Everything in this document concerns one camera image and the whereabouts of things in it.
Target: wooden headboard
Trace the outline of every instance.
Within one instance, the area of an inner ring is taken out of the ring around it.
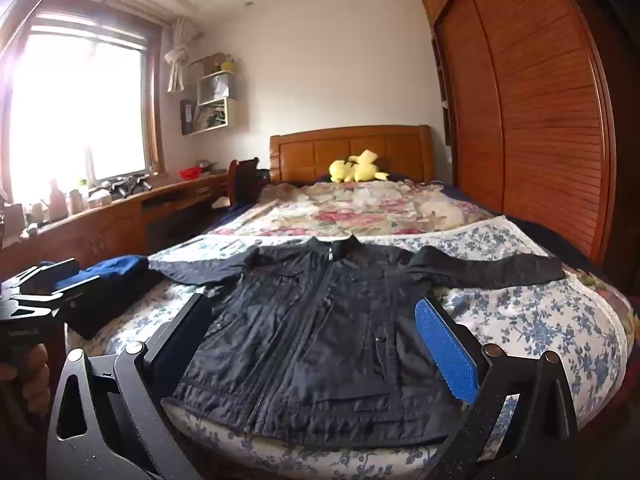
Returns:
[[[378,154],[376,165],[414,182],[433,179],[433,147],[428,126],[347,126],[271,137],[271,181],[311,184],[329,173],[334,160]]]

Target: textured blue pad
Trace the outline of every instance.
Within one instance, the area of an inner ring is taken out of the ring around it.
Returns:
[[[428,300],[415,306],[415,325],[453,396],[473,404],[480,389],[476,365]]]

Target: jacket sleeve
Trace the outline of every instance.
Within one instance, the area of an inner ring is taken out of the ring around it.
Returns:
[[[461,260],[435,247],[421,248],[409,263],[408,272],[418,280],[453,287],[505,288],[537,285],[564,278],[560,260],[537,254],[514,254],[501,260]]]
[[[223,285],[238,278],[248,265],[258,258],[260,248],[250,247],[224,260],[197,260],[194,262],[151,261],[152,269],[159,270],[170,280],[185,285]]]

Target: window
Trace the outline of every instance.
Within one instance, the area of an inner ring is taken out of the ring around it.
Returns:
[[[14,73],[9,158],[14,202],[146,171],[150,80],[144,35],[40,12]]]

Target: blue and white floral sheet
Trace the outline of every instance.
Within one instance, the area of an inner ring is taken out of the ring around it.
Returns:
[[[226,258],[254,244],[301,243],[308,237],[230,237],[201,235],[162,251],[151,260]],[[447,254],[474,260],[496,260],[514,253],[545,254],[504,217],[445,232],[361,237],[361,241],[417,251],[425,244]],[[120,352],[127,342],[146,340],[173,319],[194,292],[204,287],[163,282],[91,341],[69,333],[69,346],[89,355]],[[594,290],[572,272],[564,280],[501,290],[441,289],[443,306],[482,342],[496,342],[508,354],[539,357],[553,349],[562,357],[578,424],[593,418],[620,387],[628,341],[620,318]],[[490,456],[504,435],[516,399],[509,399],[485,448]],[[418,478],[435,446],[395,449],[304,449],[284,442],[235,434],[175,406],[165,406],[176,427],[194,441],[225,457],[225,475],[236,478],[377,479]]]

